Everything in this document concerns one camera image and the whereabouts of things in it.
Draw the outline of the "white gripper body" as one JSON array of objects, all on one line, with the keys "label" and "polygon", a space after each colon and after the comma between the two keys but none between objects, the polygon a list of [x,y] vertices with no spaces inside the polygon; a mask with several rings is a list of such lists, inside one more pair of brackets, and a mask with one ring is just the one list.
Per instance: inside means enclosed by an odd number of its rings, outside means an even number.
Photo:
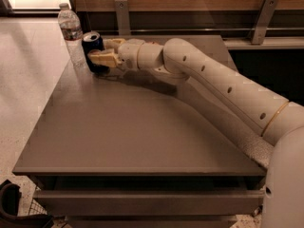
[{"label": "white gripper body", "polygon": [[122,70],[138,70],[138,54],[144,40],[126,40],[118,47],[119,68]]}]

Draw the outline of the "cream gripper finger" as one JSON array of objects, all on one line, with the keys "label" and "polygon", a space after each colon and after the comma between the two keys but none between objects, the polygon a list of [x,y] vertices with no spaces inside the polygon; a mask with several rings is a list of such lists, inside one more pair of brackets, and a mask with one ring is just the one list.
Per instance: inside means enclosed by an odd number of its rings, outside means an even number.
[{"label": "cream gripper finger", "polygon": [[117,51],[118,48],[125,42],[124,38],[104,39],[104,48]]},{"label": "cream gripper finger", "polygon": [[92,49],[88,53],[89,60],[99,66],[105,67],[119,67],[122,61],[113,48],[106,50]]}]

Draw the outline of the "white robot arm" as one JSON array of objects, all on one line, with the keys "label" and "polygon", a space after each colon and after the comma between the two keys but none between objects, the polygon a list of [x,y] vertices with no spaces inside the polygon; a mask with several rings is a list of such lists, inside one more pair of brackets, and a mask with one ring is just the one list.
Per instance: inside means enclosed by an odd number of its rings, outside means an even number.
[{"label": "white robot arm", "polygon": [[189,42],[164,45],[139,39],[106,39],[92,49],[98,66],[147,70],[178,85],[194,78],[274,147],[266,176],[261,228],[304,226],[304,108],[210,58]]}]

